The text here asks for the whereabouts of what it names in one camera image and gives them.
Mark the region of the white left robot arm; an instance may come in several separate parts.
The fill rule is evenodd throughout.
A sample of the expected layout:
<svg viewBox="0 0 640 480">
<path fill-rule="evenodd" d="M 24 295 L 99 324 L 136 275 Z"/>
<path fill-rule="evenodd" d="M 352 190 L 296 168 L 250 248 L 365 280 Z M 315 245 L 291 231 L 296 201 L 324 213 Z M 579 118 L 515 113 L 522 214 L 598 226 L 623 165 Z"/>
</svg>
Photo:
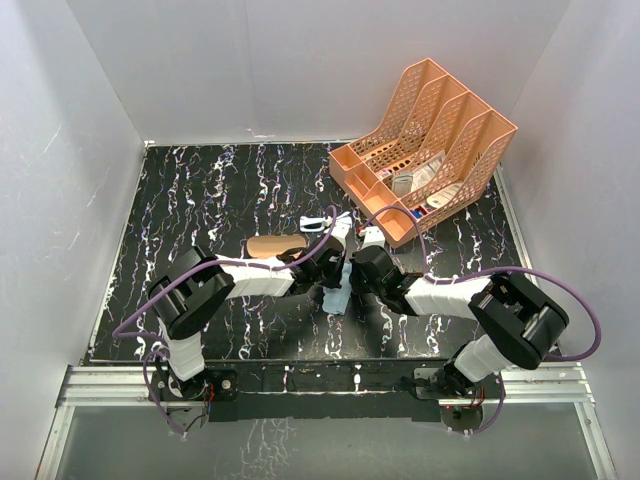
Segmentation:
<svg viewBox="0 0 640 480">
<path fill-rule="evenodd" d="M 206 387 L 201 331 L 230 299 L 243 296 L 303 295 L 313 286 L 338 288 L 346 250 L 331 237 L 305 249 L 290 249 L 276 257 L 245 262 L 207 255 L 194 247 L 151 284 L 153 298 L 174 280 L 175 286 L 153 306 L 169 351 L 171 378 L 166 386 L 179 397 L 194 399 Z"/>
</svg>

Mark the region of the light blue cleaning cloth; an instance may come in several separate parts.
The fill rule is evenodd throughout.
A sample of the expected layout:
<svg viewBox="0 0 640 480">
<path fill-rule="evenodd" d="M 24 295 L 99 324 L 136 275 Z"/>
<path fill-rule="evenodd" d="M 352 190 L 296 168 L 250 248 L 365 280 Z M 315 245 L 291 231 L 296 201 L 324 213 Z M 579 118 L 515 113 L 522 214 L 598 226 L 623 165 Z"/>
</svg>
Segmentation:
<svg viewBox="0 0 640 480">
<path fill-rule="evenodd" d="M 337 288 L 323 288 L 322 310 L 331 315 L 344 315 L 351 296 L 350 276 L 352 265 L 347 262 L 342 269 L 340 285 Z"/>
</svg>

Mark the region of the brown glasses case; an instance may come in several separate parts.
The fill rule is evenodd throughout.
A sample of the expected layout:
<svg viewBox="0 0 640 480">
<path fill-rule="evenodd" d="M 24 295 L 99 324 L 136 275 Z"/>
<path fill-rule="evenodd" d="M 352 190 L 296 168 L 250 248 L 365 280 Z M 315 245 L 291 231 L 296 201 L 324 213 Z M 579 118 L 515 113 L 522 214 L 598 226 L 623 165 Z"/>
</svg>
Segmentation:
<svg viewBox="0 0 640 480">
<path fill-rule="evenodd" d="M 258 235 L 247 239 L 246 250 L 251 258 L 266 259 L 280 255 L 290 249 L 305 249 L 307 239 L 299 234 Z"/>
</svg>

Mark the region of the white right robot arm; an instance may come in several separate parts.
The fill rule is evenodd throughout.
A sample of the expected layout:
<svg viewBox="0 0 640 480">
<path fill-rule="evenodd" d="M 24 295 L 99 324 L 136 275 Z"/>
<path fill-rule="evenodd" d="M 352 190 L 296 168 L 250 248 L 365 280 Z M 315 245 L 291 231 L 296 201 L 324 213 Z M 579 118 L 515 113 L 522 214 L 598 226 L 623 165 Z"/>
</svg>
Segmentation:
<svg viewBox="0 0 640 480">
<path fill-rule="evenodd" d="M 435 284 L 403 272 L 377 245 L 357 251 L 350 263 L 353 291 L 375 295 L 396 314 L 478 322 L 482 337 L 460 347 L 428 380 L 416 383 L 445 395 L 469 396 L 487 376 L 513 365 L 536 369 L 569 325 L 565 310 L 521 272 Z"/>
</svg>

